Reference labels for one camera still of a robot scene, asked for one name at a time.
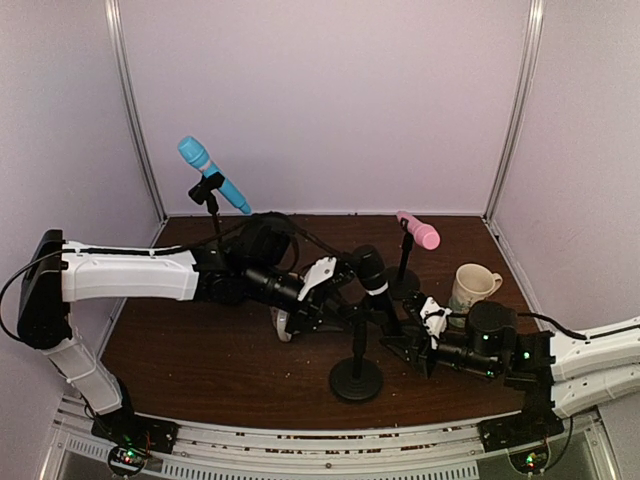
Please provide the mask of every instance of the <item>metal frame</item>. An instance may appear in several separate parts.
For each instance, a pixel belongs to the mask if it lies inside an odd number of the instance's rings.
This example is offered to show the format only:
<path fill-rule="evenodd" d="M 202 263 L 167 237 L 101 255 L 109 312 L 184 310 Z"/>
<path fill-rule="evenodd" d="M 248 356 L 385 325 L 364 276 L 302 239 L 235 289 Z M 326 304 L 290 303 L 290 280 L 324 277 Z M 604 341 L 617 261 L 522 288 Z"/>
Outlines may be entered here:
<path fill-rule="evenodd" d="M 113 444 L 91 435 L 92 422 L 83 407 L 81 399 L 62 399 L 40 480 L 60 478 L 66 452 L 106 459 Z M 480 420 L 333 431 L 262 430 L 174 420 L 180 427 L 174 453 L 154 454 L 144 472 L 180 480 L 473 480 L 479 478 L 479 460 L 505 454 L 505 450 L 484 453 L 477 430 Z M 598 412 L 577 415 L 574 425 L 574 434 L 585 433 L 599 478 L 619 479 Z"/>
<path fill-rule="evenodd" d="M 529 24 L 527 25 L 527 33 L 524 39 L 524 49 L 522 52 L 522 63 L 520 65 L 520 76 L 518 78 L 518 86 L 516 96 L 511 110 L 511 118 L 505 138 L 502 154 L 500 156 L 500 164 L 496 172 L 496 179 L 491 189 L 491 195 L 487 208 L 484 213 L 484 219 L 491 225 L 498 208 L 500 196 L 504 189 L 509 166 L 515 153 L 520 129 L 524 119 L 524 110 L 531 90 L 533 76 L 538 60 L 538 51 L 540 49 L 540 38 L 542 36 L 542 24 L 544 20 L 544 0 L 531 0 L 529 9 Z"/>
<path fill-rule="evenodd" d="M 118 65 L 118 73 L 120 74 L 120 86 L 122 87 L 122 96 L 127 110 L 127 120 L 131 139 L 136 151 L 136 156 L 138 157 L 138 163 L 142 170 L 145 185 L 147 186 L 147 190 L 149 191 L 149 195 L 153 202 L 156 217 L 159 222 L 163 222 L 167 218 L 167 213 L 162 203 L 158 182 L 153 174 L 147 145 L 144 141 L 144 135 L 142 134 L 140 115 L 133 95 L 133 84 L 131 82 L 127 50 L 124 43 L 124 34 L 122 32 L 122 21 L 120 19 L 120 2 L 118 0 L 105 0 L 105 8 L 109 35 L 111 36 L 111 42 L 113 44 L 113 50 Z"/>
<path fill-rule="evenodd" d="M 541 312 L 542 307 L 540 306 L 538 297 L 536 296 L 535 291 L 533 290 L 533 286 L 529 281 L 529 277 L 520 265 L 520 262 L 518 262 L 518 260 L 516 259 L 516 256 L 513 253 L 509 242 L 505 240 L 504 234 L 502 233 L 502 230 L 500 230 L 500 226 L 497 222 L 489 223 L 486 219 L 484 219 L 484 226 L 489 231 L 489 234 L 491 235 L 491 238 L 493 238 L 496 247 L 498 247 L 500 256 L 502 256 L 505 263 L 507 264 L 507 267 L 509 267 L 514 280 L 518 284 L 518 288 L 522 292 L 522 296 L 529 306 L 529 310 L 531 310 L 532 312 Z M 546 322 L 543 322 L 542 320 L 536 318 L 534 319 L 534 321 L 536 322 L 536 325 L 538 325 L 539 330 L 555 331 L 555 327 Z"/>

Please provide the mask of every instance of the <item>microphone stand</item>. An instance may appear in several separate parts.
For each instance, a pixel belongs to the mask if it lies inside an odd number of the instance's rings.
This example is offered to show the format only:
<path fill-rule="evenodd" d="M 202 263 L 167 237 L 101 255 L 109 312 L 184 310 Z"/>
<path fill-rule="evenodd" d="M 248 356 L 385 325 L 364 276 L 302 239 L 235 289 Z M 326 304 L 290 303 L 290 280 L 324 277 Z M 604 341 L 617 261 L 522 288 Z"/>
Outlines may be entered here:
<path fill-rule="evenodd" d="M 385 274 L 389 282 L 389 292 L 394 300 L 404 300 L 409 298 L 412 291 L 420 290 L 420 278 L 412 270 L 407 269 L 409 263 L 409 255 L 413 249 L 413 235 L 407 229 L 408 220 L 403 218 L 400 220 L 400 227 L 404 230 L 404 238 L 402 239 L 402 255 L 400 257 L 400 265 L 387 268 Z"/>
<path fill-rule="evenodd" d="M 366 302 L 352 309 L 353 357 L 336 363 L 329 374 L 329 386 L 333 394 L 348 403 L 364 403 L 375 398 L 384 383 L 378 366 L 364 358 L 367 350 L 367 316 L 372 312 Z"/>

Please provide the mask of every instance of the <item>round microphone stand base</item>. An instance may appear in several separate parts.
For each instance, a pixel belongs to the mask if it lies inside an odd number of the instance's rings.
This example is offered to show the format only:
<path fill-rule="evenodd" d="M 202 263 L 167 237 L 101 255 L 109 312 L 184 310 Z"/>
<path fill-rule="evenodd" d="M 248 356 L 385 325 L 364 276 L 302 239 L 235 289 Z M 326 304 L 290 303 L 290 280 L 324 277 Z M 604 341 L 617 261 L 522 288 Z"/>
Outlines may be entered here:
<path fill-rule="evenodd" d="M 382 389 L 382 372 L 371 360 L 362 359 L 362 371 L 353 376 L 353 358 L 338 362 L 329 374 L 331 391 L 345 402 L 364 403 L 374 399 Z"/>

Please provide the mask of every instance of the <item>pink microphone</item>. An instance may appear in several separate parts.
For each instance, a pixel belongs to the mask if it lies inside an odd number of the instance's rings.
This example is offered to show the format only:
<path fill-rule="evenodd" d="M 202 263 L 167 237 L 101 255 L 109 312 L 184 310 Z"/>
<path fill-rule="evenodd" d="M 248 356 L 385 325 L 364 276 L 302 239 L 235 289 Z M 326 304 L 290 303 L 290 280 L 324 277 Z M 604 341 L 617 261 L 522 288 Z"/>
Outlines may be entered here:
<path fill-rule="evenodd" d="M 415 242 L 426 250 L 435 250 L 440 245 L 440 235 L 435 228 L 428 223 L 422 223 L 413 215 L 407 212 L 398 212 L 396 217 L 400 224 L 405 220 L 407 222 L 407 230 Z"/>

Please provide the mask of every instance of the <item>mug handle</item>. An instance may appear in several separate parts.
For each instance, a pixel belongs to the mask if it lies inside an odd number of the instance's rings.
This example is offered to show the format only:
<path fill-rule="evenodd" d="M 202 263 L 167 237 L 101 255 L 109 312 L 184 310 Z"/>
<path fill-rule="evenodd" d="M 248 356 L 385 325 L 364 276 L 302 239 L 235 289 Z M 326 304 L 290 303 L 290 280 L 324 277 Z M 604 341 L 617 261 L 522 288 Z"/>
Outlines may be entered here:
<path fill-rule="evenodd" d="M 496 293 L 496 291 L 502 286 L 502 275 L 500 275 L 499 273 L 492 273 L 491 276 L 493 277 L 495 285 L 493 289 L 491 289 L 491 293 L 489 295 L 493 295 L 494 293 Z"/>

